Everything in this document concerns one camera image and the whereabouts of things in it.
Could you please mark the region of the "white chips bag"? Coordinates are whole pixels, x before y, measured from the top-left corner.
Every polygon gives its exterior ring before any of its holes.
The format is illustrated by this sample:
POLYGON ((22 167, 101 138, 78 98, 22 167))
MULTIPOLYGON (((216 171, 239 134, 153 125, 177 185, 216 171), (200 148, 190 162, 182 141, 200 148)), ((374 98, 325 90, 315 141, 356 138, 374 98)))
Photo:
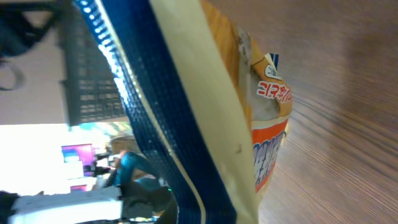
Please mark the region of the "white chips bag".
POLYGON ((75 6, 141 152, 174 195, 177 222, 257 223, 292 111, 278 55, 208 1, 75 6))

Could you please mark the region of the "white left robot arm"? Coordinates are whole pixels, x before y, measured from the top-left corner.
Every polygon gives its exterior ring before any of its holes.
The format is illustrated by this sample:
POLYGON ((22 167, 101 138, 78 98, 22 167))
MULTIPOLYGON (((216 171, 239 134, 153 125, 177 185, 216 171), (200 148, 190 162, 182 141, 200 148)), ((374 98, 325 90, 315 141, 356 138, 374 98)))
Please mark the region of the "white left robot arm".
POLYGON ((1 223, 175 223, 177 204, 150 162, 122 152, 91 191, 21 196, 1 192, 1 223))

